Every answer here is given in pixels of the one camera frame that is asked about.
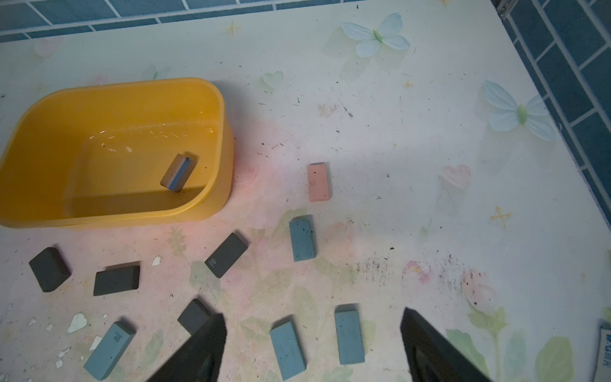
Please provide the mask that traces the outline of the brown blue eraser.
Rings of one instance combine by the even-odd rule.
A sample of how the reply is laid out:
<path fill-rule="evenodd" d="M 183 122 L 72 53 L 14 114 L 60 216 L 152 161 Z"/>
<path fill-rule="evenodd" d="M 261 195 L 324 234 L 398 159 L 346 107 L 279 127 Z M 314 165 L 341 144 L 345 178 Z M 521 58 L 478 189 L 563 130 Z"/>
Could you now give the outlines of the brown blue eraser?
<path fill-rule="evenodd" d="M 180 192 L 193 171 L 193 165 L 191 157 L 178 154 L 162 177 L 160 185 L 175 193 Z"/>

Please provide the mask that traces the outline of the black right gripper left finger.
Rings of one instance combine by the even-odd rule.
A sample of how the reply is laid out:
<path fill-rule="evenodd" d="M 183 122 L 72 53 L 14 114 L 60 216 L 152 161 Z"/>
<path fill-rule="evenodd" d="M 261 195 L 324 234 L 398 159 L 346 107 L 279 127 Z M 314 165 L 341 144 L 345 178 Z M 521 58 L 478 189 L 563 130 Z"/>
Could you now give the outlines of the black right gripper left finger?
<path fill-rule="evenodd" d="M 212 315 L 148 381 L 218 381 L 226 340 L 224 315 Z"/>

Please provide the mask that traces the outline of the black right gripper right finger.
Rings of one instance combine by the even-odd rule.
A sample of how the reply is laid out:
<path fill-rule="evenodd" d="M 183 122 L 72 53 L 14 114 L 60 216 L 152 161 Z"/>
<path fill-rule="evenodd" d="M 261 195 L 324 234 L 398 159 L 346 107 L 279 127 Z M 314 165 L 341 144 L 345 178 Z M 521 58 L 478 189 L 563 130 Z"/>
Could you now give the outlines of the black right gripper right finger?
<path fill-rule="evenodd" d="M 405 308 L 400 330 L 413 381 L 489 381 L 416 310 Z"/>

